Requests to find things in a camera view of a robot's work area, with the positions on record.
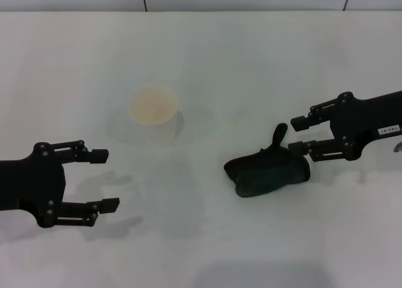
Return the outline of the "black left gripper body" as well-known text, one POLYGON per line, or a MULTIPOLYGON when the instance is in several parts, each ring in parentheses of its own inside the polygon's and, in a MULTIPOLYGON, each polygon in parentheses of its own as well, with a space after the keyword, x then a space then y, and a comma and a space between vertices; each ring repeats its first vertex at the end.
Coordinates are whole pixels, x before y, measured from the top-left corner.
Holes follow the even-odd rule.
POLYGON ((1 161, 2 211, 26 211, 38 226, 51 228, 57 223, 64 188, 64 170, 49 143, 37 143, 21 160, 1 161))

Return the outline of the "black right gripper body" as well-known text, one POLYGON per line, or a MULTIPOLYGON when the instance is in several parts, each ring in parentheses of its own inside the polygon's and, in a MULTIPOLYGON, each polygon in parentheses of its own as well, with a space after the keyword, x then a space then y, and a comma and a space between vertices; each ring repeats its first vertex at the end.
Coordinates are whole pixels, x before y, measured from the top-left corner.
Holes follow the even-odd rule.
POLYGON ((344 158, 357 160, 370 142, 401 134, 401 92, 371 99, 358 99, 351 92, 340 94, 330 129, 344 158))

